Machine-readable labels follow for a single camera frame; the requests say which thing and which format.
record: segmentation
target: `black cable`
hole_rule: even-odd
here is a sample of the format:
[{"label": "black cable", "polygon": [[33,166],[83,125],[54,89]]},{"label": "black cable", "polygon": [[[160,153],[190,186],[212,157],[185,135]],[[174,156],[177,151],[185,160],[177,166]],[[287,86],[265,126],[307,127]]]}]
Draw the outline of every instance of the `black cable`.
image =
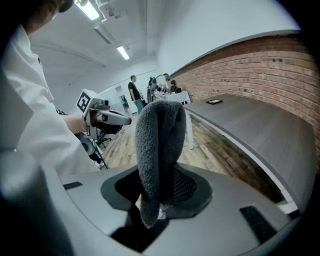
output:
[{"label": "black cable", "polygon": [[100,154],[99,149],[98,149],[98,146],[97,146],[97,144],[96,144],[96,142],[95,142],[94,140],[92,140],[92,145],[93,145],[93,147],[96,149],[96,151],[98,151],[98,154],[99,154],[99,156],[101,157],[101,160],[102,160],[102,162],[104,163],[104,166],[105,166],[107,169],[109,169],[109,167],[107,166],[104,158],[103,158],[102,155]]}]

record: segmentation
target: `wooden floor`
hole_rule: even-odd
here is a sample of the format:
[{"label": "wooden floor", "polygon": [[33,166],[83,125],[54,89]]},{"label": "wooden floor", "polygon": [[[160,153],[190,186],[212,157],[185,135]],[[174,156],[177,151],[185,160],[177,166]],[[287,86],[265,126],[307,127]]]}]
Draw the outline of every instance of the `wooden floor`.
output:
[{"label": "wooden floor", "polygon": [[[132,124],[124,126],[114,135],[112,141],[100,145],[103,157],[109,168],[136,163],[135,130],[138,116],[132,116]],[[212,172],[241,179],[273,202],[283,197],[266,173],[240,148],[205,123],[193,118],[192,130],[194,149],[189,149],[188,136],[185,135],[183,150],[178,162],[207,169]]]}]

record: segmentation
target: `white lab coat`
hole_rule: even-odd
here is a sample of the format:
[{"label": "white lab coat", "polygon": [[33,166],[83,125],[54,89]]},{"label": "white lab coat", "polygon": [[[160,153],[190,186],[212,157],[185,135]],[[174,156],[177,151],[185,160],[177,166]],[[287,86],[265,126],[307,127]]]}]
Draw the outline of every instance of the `white lab coat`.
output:
[{"label": "white lab coat", "polygon": [[42,66],[31,51],[30,40],[22,26],[12,36],[3,57],[1,67],[5,76],[34,112],[17,149],[31,154],[44,166],[54,167],[59,175],[99,171],[51,103],[54,98]]}]

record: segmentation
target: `gray fabric sock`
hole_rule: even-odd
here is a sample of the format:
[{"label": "gray fabric sock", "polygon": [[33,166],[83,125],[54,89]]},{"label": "gray fabric sock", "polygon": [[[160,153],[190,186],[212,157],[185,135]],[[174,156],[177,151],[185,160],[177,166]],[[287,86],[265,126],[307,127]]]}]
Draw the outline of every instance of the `gray fabric sock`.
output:
[{"label": "gray fabric sock", "polygon": [[160,203],[172,204],[171,165],[182,152],[186,113],[178,101],[159,100],[141,112],[135,129],[135,151],[142,183],[140,215],[147,228],[158,218]]}]

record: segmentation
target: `jeans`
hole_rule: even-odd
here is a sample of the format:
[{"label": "jeans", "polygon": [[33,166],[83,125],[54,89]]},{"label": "jeans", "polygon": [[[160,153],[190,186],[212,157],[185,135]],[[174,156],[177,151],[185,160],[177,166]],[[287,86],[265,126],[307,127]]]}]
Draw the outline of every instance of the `jeans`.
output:
[{"label": "jeans", "polygon": [[142,111],[142,109],[144,108],[144,105],[142,104],[142,100],[139,98],[139,99],[136,99],[135,100],[135,105],[136,107],[138,108],[138,114],[140,114],[140,112]]}]

